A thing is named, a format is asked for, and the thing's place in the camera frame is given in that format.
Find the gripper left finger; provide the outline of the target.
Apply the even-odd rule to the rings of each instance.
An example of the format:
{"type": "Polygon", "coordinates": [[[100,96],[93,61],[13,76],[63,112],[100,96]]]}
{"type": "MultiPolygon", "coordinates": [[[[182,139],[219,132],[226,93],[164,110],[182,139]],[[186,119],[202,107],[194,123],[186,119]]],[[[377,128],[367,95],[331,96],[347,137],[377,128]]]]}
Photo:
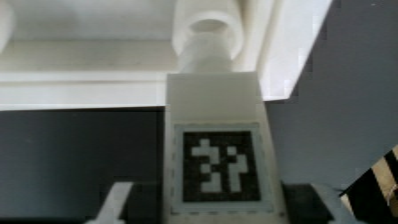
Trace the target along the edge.
{"type": "Polygon", "coordinates": [[[132,182],[114,183],[98,216],[84,224],[127,224],[125,220],[122,219],[122,213],[132,188],[132,182]]]}

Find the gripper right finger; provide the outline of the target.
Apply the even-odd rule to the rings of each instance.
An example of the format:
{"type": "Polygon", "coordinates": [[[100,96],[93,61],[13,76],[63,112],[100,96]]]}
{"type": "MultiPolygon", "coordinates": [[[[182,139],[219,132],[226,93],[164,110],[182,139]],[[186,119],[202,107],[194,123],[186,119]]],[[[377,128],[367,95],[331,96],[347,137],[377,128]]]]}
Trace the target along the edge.
{"type": "Polygon", "coordinates": [[[333,215],[333,220],[328,224],[358,224],[356,217],[344,205],[338,191],[324,184],[312,184],[312,186],[333,215]]]}

